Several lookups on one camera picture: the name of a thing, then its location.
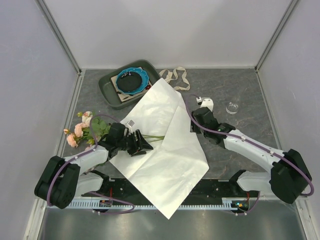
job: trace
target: white paper sheet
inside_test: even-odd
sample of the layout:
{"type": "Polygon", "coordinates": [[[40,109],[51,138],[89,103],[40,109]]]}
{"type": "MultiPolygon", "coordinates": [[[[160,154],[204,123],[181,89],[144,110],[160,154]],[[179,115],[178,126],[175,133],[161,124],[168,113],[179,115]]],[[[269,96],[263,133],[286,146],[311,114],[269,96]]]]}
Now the white paper sheet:
{"type": "Polygon", "coordinates": [[[169,219],[208,171],[205,154],[181,94],[161,78],[121,121],[133,120],[133,130],[164,136],[154,150],[130,157],[119,151],[110,162],[169,219]]]}

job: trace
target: plastic tray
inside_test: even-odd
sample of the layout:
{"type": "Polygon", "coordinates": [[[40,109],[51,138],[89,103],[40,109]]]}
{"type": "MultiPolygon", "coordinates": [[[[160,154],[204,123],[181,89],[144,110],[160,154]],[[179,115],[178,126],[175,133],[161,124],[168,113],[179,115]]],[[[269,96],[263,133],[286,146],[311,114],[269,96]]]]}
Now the plastic tray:
{"type": "Polygon", "coordinates": [[[149,76],[149,81],[151,82],[152,85],[155,84],[161,78],[160,75],[157,73],[156,69],[154,68],[154,66],[152,66],[146,60],[138,60],[138,61],[132,62],[100,78],[98,84],[99,84],[100,91],[104,99],[106,100],[106,103],[112,108],[117,110],[123,109],[131,104],[137,103],[144,96],[144,94],[141,94],[137,97],[131,98],[128,101],[125,101],[125,102],[120,101],[117,91],[111,82],[111,78],[118,75],[121,71],[127,68],[142,68],[143,70],[145,70],[149,76]]]}

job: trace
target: wire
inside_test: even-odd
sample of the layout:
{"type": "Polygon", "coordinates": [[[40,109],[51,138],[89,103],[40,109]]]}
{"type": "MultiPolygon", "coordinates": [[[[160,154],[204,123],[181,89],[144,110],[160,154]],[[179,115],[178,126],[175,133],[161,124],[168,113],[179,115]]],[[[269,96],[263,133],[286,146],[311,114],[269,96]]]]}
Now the wire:
{"type": "MultiPolygon", "coordinates": [[[[225,136],[229,136],[229,137],[233,137],[233,138],[241,139],[241,140],[242,140],[241,136],[238,136],[238,135],[236,135],[236,134],[211,130],[211,129],[208,129],[208,128],[204,127],[204,126],[201,126],[199,123],[197,123],[197,121],[196,121],[196,120],[194,119],[194,117],[191,115],[191,112],[190,112],[190,110],[189,110],[189,99],[190,99],[191,96],[194,96],[194,97],[198,98],[197,95],[195,95],[195,94],[190,94],[190,95],[188,96],[188,98],[186,99],[186,101],[185,101],[185,108],[186,108],[186,112],[188,113],[191,121],[192,121],[196,126],[198,126],[198,127],[201,128],[202,130],[205,130],[205,131],[207,131],[207,132],[209,132],[209,133],[225,135],[225,136]]],[[[251,140],[249,140],[249,139],[245,139],[244,141],[247,142],[247,143],[249,143],[249,144],[251,144],[251,145],[253,145],[253,146],[255,146],[255,147],[257,147],[257,148],[259,148],[259,149],[261,149],[261,150],[263,150],[264,152],[266,152],[266,153],[268,153],[268,154],[271,154],[270,149],[267,149],[267,148],[265,148],[264,146],[259,145],[258,143],[255,143],[255,142],[253,142],[253,141],[251,141],[251,140]]],[[[285,163],[287,163],[290,167],[292,167],[294,170],[296,170],[296,171],[306,180],[306,182],[309,184],[309,186],[310,186],[310,192],[309,192],[309,193],[302,193],[301,196],[311,196],[311,195],[314,194],[314,192],[315,192],[315,187],[314,187],[314,185],[312,184],[311,180],[307,177],[307,175],[306,175],[303,171],[301,171],[296,165],[294,165],[292,162],[290,162],[288,159],[284,158],[283,156],[281,156],[281,155],[279,155],[279,154],[277,154],[277,153],[275,153],[275,152],[272,153],[272,155],[275,156],[275,157],[277,157],[277,158],[279,158],[279,159],[281,159],[281,160],[283,160],[283,161],[284,161],[285,163]]]]}
{"type": "MultiPolygon", "coordinates": [[[[90,130],[91,130],[91,132],[92,132],[92,137],[93,137],[93,139],[94,139],[94,147],[93,147],[92,149],[88,150],[88,151],[82,152],[82,153],[80,153],[80,154],[72,157],[70,160],[66,161],[66,162],[59,168],[59,170],[56,172],[56,174],[54,175],[54,177],[53,177],[53,179],[52,179],[52,181],[51,181],[51,184],[50,184],[49,189],[48,189],[48,193],[47,193],[47,195],[46,195],[46,203],[48,204],[48,206],[50,206],[50,207],[53,206],[53,205],[51,204],[51,202],[50,202],[51,192],[52,192],[52,189],[53,189],[53,187],[54,187],[54,185],[55,185],[56,180],[58,179],[58,177],[59,177],[59,175],[61,174],[61,172],[63,171],[63,169],[64,169],[69,163],[71,163],[72,161],[76,160],[77,158],[83,157],[83,156],[85,156],[85,155],[87,155],[87,154],[89,154],[89,153],[94,152],[94,151],[96,150],[96,148],[98,147],[98,140],[97,140],[97,137],[95,136],[95,132],[94,132],[94,130],[93,130],[93,128],[92,128],[92,121],[93,121],[93,119],[95,119],[95,118],[97,118],[97,117],[108,117],[108,118],[111,118],[112,120],[114,120],[114,121],[117,122],[117,123],[119,122],[116,118],[114,118],[114,117],[112,117],[112,116],[110,116],[110,115],[106,115],[106,114],[98,114],[98,115],[95,115],[95,116],[93,116],[93,117],[91,118],[90,123],[89,123],[89,127],[90,127],[90,130]]],[[[103,198],[107,198],[107,199],[110,199],[110,200],[119,202],[119,203],[123,203],[123,204],[127,204],[127,205],[132,206],[131,209],[126,210],[126,211],[111,212],[110,214],[112,214],[112,215],[129,213],[129,212],[131,212],[131,211],[133,211],[133,210],[135,209],[135,206],[134,206],[132,203],[130,203],[130,202],[118,200],[118,199],[115,199],[115,198],[112,198],[112,197],[107,197],[107,196],[104,196],[104,195],[102,195],[102,194],[99,194],[99,193],[96,193],[96,192],[93,192],[93,191],[91,191],[90,193],[91,193],[91,194],[94,194],[94,195],[97,195],[97,196],[100,196],[100,197],[103,197],[103,198]]]]}

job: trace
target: white wall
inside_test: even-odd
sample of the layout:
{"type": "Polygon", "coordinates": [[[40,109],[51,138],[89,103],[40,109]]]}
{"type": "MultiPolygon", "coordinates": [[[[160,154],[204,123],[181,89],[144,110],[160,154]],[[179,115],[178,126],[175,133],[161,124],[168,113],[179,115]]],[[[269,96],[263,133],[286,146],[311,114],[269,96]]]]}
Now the white wall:
{"type": "Polygon", "coordinates": [[[45,0],[82,68],[255,66],[290,0],[45,0]]]}
{"type": "Polygon", "coordinates": [[[302,0],[260,77],[285,150],[299,151],[313,178],[320,223],[320,1],[302,0]]]}
{"type": "Polygon", "coordinates": [[[0,3],[0,239],[22,239],[76,72],[34,0],[0,3]]]}

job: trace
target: robotic hand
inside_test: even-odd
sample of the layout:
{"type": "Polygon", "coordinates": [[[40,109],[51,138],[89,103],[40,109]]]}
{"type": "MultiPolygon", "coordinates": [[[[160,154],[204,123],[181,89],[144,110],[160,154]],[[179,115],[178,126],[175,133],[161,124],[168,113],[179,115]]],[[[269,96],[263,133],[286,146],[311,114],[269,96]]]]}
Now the robotic hand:
{"type": "Polygon", "coordinates": [[[97,148],[93,148],[92,152],[88,154],[82,152],[78,154],[81,155],[79,158],[77,156],[50,158],[34,189],[34,194],[46,200],[49,193],[50,203],[64,209],[74,197],[101,188],[104,179],[96,171],[86,174],[89,169],[109,161],[118,154],[118,151],[127,151],[133,157],[146,154],[149,150],[153,150],[153,147],[147,143],[139,130],[130,132],[125,125],[113,123],[109,133],[101,138],[97,148]],[[66,165],[54,182],[52,190],[49,191],[59,169],[73,158],[75,160],[66,165]]]}
{"type": "Polygon", "coordinates": [[[246,170],[238,171],[232,179],[236,180],[242,190],[273,192],[288,204],[292,204],[302,194],[312,178],[299,152],[293,149],[284,152],[266,146],[244,135],[228,123],[218,123],[213,115],[212,99],[198,97],[197,102],[200,108],[191,113],[193,132],[203,134],[212,144],[239,153],[265,169],[266,172],[254,173],[246,170]]]}

